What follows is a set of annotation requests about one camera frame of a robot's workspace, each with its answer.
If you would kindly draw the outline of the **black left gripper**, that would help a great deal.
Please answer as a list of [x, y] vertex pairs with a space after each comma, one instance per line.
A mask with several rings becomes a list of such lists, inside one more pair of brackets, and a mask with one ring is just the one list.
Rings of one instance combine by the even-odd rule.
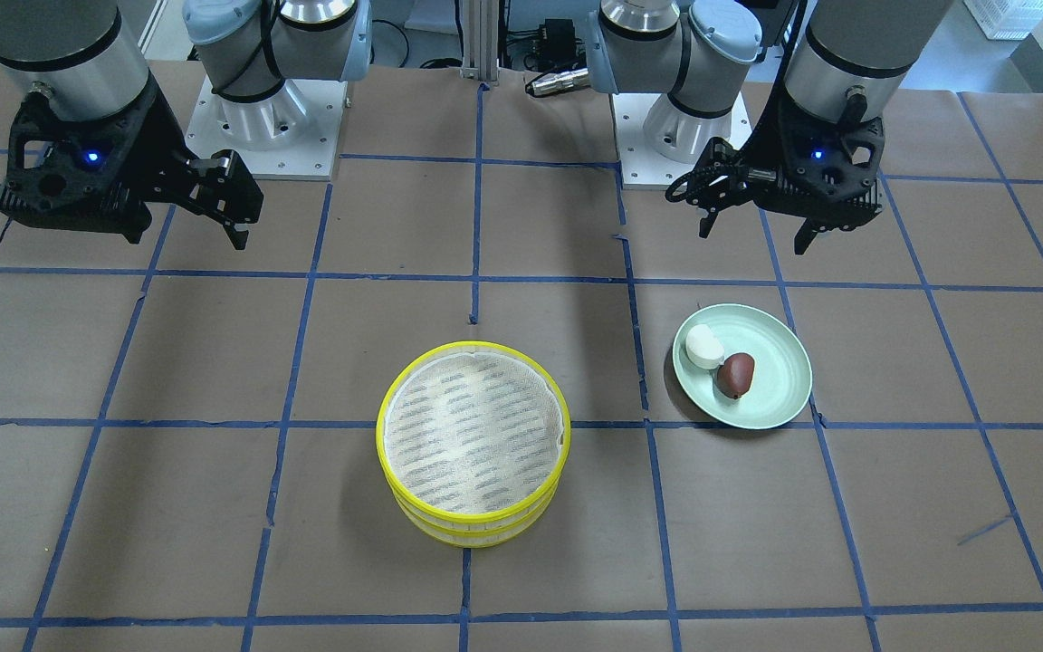
[[[883, 211], [876, 177], [886, 124], [881, 117], [865, 120], [866, 108], [858, 86], [844, 92], [843, 114], [827, 120], [801, 108], [786, 88], [774, 88], [742, 156], [727, 139], [712, 138], [692, 172], [670, 183], [664, 198], [698, 209], [702, 239], [722, 210], [749, 201], [803, 218], [793, 252], [804, 255], [817, 235], [858, 228]], [[767, 177], [748, 180], [748, 170]]]

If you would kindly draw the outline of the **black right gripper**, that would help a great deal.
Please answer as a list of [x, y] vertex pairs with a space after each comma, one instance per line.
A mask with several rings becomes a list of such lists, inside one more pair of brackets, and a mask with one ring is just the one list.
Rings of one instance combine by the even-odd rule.
[[154, 77], [132, 103], [87, 122], [55, 115], [53, 87], [35, 81], [14, 117], [0, 211], [32, 228], [124, 236], [139, 244], [149, 202], [181, 206], [247, 248], [263, 191], [236, 151], [197, 159]]

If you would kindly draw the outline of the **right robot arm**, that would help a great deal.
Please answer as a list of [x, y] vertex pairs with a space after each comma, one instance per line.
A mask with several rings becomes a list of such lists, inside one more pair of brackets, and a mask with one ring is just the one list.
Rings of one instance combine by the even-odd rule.
[[371, 62], [366, 1], [187, 1], [187, 37], [227, 148], [198, 156], [113, 1], [0, 1], [0, 65], [24, 90], [0, 212], [31, 228], [139, 244], [150, 202], [247, 246], [263, 193], [244, 153], [310, 135], [298, 80], [353, 82]]

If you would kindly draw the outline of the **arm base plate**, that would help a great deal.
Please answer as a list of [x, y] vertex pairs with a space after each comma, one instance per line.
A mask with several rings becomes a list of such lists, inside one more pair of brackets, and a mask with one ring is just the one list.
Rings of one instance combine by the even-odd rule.
[[663, 92], [611, 95], [622, 186], [664, 190], [692, 172], [708, 141], [722, 138], [742, 148], [752, 123], [739, 94], [728, 114], [699, 119], [675, 107]]
[[197, 154], [231, 149], [257, 180], [331, 182], [349, 84], [287, 80], [272, 98], [235, 103], [200, 87], [187, 124], [187, 145]]

